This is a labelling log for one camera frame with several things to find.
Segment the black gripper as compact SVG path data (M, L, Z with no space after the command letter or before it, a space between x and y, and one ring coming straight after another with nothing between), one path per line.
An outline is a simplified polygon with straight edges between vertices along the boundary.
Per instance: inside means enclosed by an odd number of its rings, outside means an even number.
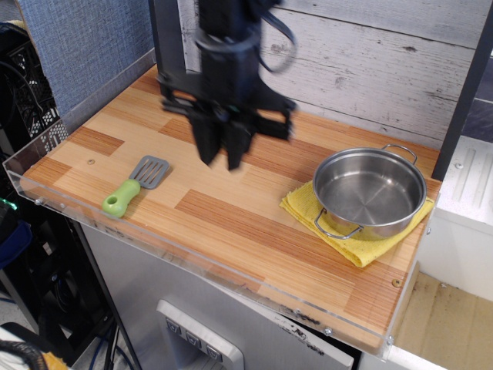
M260 37L198 36L196 46L200 72L188 73L170 50L160 54L158 70L163 105L189 119L200 159L210 165L224 142L231 171L256 133L288 139L295 104L260 78Z

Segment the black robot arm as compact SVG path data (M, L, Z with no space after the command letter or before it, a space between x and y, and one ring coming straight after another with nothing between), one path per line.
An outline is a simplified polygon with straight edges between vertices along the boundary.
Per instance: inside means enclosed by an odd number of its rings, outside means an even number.
M287 140L296 104L260 78L264 22L291 42L293 33L271 13L275 1L200 1L194 42L200 72L188 73L176 1L151 1L163 108L191 124L200 159L211 164L221 149L235 170L256 134Z

